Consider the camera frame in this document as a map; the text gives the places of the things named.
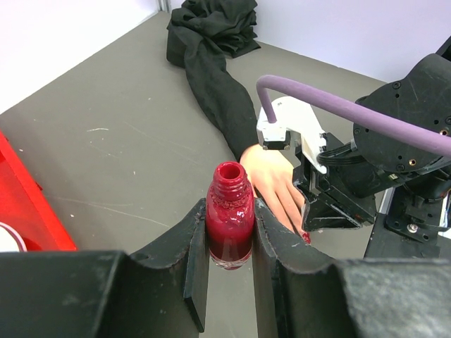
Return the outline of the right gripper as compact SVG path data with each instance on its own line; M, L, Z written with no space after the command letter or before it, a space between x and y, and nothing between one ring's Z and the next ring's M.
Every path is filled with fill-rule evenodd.
M302 229L316 232L324 229L358 229L376 219L374 195L358 198L340 176L345 166L332 166L321 174L295 147L300 164L293 171L293 184L303 194Z

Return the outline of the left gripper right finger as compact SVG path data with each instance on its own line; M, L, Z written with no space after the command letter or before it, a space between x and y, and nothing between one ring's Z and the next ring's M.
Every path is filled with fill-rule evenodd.
M427 253L336 260L255 201L260 337L449 337L450 261Z

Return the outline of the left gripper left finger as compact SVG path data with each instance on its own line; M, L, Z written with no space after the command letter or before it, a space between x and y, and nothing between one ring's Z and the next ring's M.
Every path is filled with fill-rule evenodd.
M1 255L2 337L198 337L205 330L206 202L123 251Z

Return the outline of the red nail polish bottle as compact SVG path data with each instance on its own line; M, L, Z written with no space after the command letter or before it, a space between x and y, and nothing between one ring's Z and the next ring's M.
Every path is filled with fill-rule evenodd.
M252 252L254 192L245 169L234 161L214 171L206 196L206 232L214 263L240 268Z

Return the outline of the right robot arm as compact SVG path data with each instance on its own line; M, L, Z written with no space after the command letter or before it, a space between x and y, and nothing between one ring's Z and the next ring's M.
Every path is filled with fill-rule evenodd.
M450 229L450 43L353 108L372 117L354 122L348 143L322 132L314 155L296 150L304 230L359 228L384 213L387 230L434 243Z

